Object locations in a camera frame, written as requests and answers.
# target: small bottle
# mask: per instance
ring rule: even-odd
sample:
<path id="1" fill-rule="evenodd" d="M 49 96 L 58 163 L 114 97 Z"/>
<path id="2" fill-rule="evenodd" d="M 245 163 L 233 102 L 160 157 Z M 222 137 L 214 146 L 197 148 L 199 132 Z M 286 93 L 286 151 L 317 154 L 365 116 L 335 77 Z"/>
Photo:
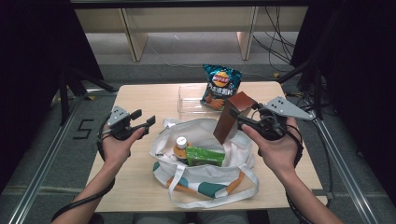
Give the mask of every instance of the small bottle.
<path id="1" fill-rule="evenodd" d="M 187 141 L 187 139 L 183 136 L 179 137 L 176 140 L 176 144 L 174 146 L 174 154 L 177 157 L 177 159 L 184 164 L 188 164 L 187 162 L 187 153 L 186 153 L 186 147 L 190 147 L 191 143 Z"/>

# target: chip bag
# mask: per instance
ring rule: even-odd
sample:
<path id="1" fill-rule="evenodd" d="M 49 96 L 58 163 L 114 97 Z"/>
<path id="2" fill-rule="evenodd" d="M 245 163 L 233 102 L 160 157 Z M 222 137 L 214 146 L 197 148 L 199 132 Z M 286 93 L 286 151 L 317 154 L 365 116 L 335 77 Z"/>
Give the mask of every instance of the chip bag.
<path id="1" fill-rule="evenodd" d="M 201 102 L 216 110 L 222 110 L 225 101 L 238 91 L 242 74 L 238 70 L 220 65 L 204 64 L 203 67 L 207 74 L 207 86 Z"/>

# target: person's right hand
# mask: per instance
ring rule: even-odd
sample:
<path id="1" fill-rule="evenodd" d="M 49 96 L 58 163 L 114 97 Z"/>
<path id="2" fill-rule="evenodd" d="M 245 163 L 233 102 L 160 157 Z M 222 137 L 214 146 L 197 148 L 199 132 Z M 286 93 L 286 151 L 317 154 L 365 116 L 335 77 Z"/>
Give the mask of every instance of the person's right hand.
<path id="1" fill-rule="evenodd" d="M 294 118 L 288 118 L 287 124 L 297 127 Z M 294 159 L 297 154 L 297 145 L 287 134 L 279 140 L 269 141 L 263 138 L 256 130 L 248 125 L 242 125 L 242 130 L 258 146 L 265 164 L 276 174 L 294 171 Z M 289 132 L 300 138 L 296 130 L 288 128 Z"/>

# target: cardboard box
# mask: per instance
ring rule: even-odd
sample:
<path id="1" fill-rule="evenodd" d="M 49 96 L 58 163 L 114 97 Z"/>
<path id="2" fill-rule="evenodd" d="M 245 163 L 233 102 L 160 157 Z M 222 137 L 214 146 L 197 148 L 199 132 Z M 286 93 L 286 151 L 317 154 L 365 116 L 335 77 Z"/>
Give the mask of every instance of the cardboard box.
<path id="1" fill-rule="evenodd" d="M 224 109 L 221 112 L 215 131 L 213 132 L 221 144 L 226 142 L 228 139 L 233 138 L 237 132 L 236 118 L 231 115 L 231 108 L 235 108 L 241 113 L 241 115 L 247 116 L 251 107 L 255 103 L 256 102 L 248 97 L 243 91 L 240 91 L 236 95 L 228 98 Z"/>

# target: tote bag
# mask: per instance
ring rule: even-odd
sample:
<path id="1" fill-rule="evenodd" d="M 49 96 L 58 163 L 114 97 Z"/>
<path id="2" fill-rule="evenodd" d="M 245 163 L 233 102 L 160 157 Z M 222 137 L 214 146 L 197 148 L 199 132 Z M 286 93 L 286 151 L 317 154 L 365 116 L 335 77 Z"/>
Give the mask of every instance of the tote bag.
<path id="1" fill-rule="evenodd" d="M 252 197 L 259 191 L 259 179 L 251 168 L 254 166 L 253 142 L 243 132 L 223 145 L 213 135 L 217 120 L 194 119 L 167 127 L 154 139 L 150 155 L 157 159 L 153 173 L 168 188 L 172 203 L 181 208 L 210 208 Z M 178 137 L 184 136 L 194 147 L 210 149 L 225 154 L 221 167 L 215 165 L 188 166 L 175 160 L 173 148 Z M 247 177 L 252 185 L 233 193 Z M 208 200 L 178 202 L 174 191 L 197 193 Z"/>

